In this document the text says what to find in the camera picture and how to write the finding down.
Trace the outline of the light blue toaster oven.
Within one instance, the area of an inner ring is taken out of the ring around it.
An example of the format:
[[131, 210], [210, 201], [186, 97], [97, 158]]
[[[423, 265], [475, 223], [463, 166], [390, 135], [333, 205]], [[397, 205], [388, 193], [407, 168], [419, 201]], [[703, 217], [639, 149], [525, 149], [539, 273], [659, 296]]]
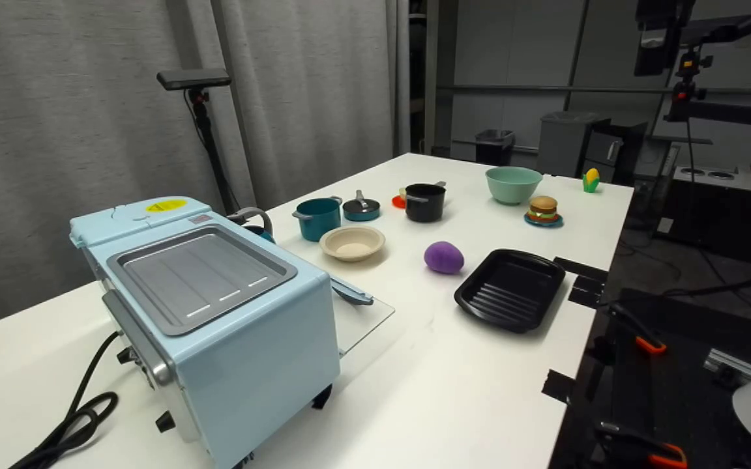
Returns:
[[159, 391], [156, 420], [234, 469], [339, 374], [329, 275], [186, 194], [102, 209], [71, 243]]

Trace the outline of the beige shallow bowl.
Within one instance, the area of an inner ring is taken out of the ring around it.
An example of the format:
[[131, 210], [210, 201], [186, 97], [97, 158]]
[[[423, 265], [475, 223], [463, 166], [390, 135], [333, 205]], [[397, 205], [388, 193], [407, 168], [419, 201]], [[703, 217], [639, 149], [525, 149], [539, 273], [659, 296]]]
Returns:
[[320, 249], [333, 260], [365, 260], [381, 253], [385, 237], [371, 226], [339, 226], [320, 237]]

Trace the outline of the red orange toy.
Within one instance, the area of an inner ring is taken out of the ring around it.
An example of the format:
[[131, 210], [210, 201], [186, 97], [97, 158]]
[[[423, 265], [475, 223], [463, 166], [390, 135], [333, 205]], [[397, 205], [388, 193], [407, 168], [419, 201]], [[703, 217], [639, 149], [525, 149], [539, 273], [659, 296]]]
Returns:
[[390, 205], [405, 210], [405, 209], [407, 209], [407, 198], [397, 193], [397, 194], [390, 198]]

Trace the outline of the black saucepan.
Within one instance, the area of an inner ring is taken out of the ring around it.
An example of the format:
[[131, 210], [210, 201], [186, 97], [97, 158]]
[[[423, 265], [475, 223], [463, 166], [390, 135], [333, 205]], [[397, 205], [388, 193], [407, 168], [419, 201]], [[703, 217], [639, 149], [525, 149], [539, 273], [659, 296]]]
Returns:
[[442, 217], [446, 188], [415, 181], [405, 188], [405, 201], [412, 222], [438, 222]]

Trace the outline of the teal toy pot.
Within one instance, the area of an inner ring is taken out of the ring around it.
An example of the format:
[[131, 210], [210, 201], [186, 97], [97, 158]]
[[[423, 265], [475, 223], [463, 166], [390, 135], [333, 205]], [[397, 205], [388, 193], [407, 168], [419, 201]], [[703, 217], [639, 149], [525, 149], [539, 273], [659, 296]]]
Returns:
[[341, 223], [339, 201], [335, 198], [309, 198], [295, 209], [295, 218], [300, 222], [300, 235], [307, 243], [317, 243], [326, 231]]

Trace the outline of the purple toy egg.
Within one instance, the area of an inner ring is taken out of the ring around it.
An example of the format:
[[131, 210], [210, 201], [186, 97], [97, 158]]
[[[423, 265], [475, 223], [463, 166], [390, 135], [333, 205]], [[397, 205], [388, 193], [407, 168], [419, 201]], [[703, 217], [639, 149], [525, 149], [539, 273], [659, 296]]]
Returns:
[[454, 275], [463, 267], [463, 256], [450, 243], [433, 243], [424, 249], [424, 265], [436, 273]]

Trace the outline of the mint green bowl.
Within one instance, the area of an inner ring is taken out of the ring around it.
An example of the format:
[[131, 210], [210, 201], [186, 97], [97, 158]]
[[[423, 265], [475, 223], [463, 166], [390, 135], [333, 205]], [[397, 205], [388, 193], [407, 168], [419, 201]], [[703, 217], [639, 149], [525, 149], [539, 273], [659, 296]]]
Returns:
[[485, 171], [495, 202], [522, 205], [530, 201], [541, 175], [530, 166], [492, 166]]

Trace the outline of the black grill tray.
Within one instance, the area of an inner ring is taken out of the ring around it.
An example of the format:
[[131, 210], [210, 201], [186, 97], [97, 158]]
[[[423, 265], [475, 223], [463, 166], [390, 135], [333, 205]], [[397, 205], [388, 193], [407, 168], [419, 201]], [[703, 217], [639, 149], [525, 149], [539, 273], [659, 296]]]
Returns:
[[454, 291], [479, 322], [531, 334], [541, 326], [566, 271], [525, 249], [492, 249]]

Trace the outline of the toy burger on plate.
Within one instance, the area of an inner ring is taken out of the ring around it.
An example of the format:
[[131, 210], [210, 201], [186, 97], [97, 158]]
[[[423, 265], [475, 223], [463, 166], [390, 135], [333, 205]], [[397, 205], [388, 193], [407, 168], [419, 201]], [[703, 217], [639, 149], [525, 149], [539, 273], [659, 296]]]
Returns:
[[561, 226], [558, 201], [551, 194], [534, 194], [527, 205], [525, 222], [531, 226]]

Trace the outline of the yellow green toy corn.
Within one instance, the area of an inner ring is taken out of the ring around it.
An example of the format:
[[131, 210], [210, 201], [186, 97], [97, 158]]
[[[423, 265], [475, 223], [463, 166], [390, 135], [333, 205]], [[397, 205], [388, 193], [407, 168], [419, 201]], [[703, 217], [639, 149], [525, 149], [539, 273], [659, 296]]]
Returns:
[[583, 193], [598, 193], [600, 181], [601, 181], [601, 176], [600, 176], [598, 166], [588, 166], [582, 176]]

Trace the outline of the orange handled clamp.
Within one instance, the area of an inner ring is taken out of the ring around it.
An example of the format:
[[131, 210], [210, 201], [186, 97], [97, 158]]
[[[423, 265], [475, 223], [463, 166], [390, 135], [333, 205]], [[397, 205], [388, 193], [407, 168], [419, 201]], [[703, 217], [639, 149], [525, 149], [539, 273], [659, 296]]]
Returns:
[[618, 469], [688, 469], [688, 456], [680, 446], [658, 441], [646, 433], [605, 422], [594, 425], [605, 460]]
[[668, 343], [644, 320], [639, 320], [628, 308], [613, 305], [611, 316], [624, 320], [631, 327], [634, 343], [646, 356], [661, 356], [668, 351]]

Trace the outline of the orange handled clamp lower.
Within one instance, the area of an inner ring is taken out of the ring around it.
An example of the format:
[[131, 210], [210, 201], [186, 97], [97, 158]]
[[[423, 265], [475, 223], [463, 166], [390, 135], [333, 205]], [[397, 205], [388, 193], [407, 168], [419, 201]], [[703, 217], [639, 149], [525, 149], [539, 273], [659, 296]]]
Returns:
[[594, 425], [605, 460], [618, 469], [688, 469], [688, 456], [680, 446], [658, 441], [646, 433], [605, 422]]

